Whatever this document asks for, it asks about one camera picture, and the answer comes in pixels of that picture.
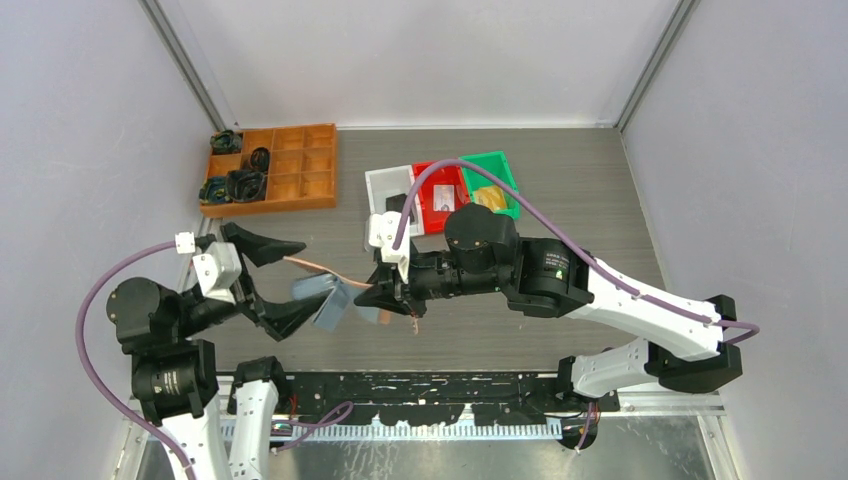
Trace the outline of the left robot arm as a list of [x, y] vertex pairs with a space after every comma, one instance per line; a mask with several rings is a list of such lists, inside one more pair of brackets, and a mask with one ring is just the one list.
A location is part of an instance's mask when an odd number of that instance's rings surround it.
[[162, 435], [177, 479], [264, 479], [272, 417], [292, 397], [286, 373], [274, 356], [237, 366], [229, 400], [236, 424], [231, 441], [225, 441], [215, 346], [197, 335], [236, 316], [275, 341], [293, 335], [326, 295], [268, 302], [247, 266], [276, 263], [306, 245], [227, 223], [219, 235], [181, 232], [163, 247], [190, 256], [196, 284], [177, 292], [134, 277], [122, 281], [106, 305], [121, 350], [131, 358], [131, 390], [143, 423]]

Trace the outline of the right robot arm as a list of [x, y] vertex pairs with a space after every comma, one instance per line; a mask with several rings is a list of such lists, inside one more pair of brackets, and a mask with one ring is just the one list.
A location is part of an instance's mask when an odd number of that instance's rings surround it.
[[527, 317], [592, 321], [632, 335], [624, 346], [560, 362], [555, 396], [567, 410], [651, 382], [711, 393], [743, 372], [739, 347], [724, 338], [735, 314], [730, 297], [695, 301], [636, 282], [559, 239], [523, 237], [512, 218], [476, 204], [448, 216], [443, 251], [420, 252], [408, 239], [394, 248], [400, 221], [397, 212], [371, 217], [376, 267], [357, 306], [420, 318], [430, 300], [500, 293]]

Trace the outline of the pink leather card holder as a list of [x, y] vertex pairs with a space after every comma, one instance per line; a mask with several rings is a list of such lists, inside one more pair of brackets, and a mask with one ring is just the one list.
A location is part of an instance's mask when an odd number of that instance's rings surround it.
[[348, 310], [355, 311], [363, 320], [372, 324], [388, 325], [393, 314], [376, 307], [360, 307], [354, 304], [354, 298], [370, 287], [363, 283], [345, 277], [330, 268], [294, 256], [284, 258], [290, 264], [310, 273], [310, 276], [295, 280], [291, 287], [294, 300], [305, 300], [307, 297], [326, 295], [324, 303], [314, 314], [314, 326], [326, 331], [333, 331]]

